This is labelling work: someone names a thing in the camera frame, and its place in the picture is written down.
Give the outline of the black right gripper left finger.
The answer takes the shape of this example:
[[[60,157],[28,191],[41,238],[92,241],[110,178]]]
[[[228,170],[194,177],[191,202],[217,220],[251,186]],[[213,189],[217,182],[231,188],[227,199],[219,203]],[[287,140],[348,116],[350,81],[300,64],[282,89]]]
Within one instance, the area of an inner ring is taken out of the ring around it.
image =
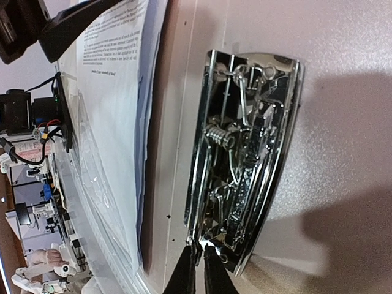
[[[184,247],[163,294],[194,294],[199,248],[195,243]]]

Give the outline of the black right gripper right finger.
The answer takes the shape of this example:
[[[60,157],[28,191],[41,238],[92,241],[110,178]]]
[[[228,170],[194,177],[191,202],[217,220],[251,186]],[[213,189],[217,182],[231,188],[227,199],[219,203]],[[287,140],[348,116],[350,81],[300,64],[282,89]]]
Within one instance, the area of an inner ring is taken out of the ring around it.
[[[224,264],[217,255],[215,247],[206,245],[204,248],[204,280],[205,292],[209,294],[238,294]]]

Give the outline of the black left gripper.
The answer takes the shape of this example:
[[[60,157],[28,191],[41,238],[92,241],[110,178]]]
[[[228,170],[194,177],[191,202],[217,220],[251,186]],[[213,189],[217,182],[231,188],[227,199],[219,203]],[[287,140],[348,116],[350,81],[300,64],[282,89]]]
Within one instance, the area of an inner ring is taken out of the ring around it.
[[[50,63],[57,61],[78,36],[120,0],[83,1],[49,20],[44,1],[1,1],[1,60],[10,64],[37,42]]]

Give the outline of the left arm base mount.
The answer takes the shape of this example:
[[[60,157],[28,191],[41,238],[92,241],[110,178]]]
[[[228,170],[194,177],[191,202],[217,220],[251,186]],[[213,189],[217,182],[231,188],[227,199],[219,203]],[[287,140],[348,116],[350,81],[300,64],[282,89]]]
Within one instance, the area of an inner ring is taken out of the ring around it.
[[[47,84],[51,86],[50,97],[31,97],[33,90]],[[27,135],[39,126],[59,126],[66,151],[73,148],[74,128],[61,72],[29,90],[9,89],[5,94],[1,94],[2,135]]]

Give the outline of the brown plastic folder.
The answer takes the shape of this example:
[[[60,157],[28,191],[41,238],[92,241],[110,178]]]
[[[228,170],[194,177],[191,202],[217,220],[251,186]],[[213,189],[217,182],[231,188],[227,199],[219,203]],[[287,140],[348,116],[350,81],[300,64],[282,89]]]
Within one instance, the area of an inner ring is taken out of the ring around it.
[[[169,1],[143,228],[161,293],[183,249],[203,62],[211,49],[299,59],[292,143],[240,293],[391,292],[391,2]]]

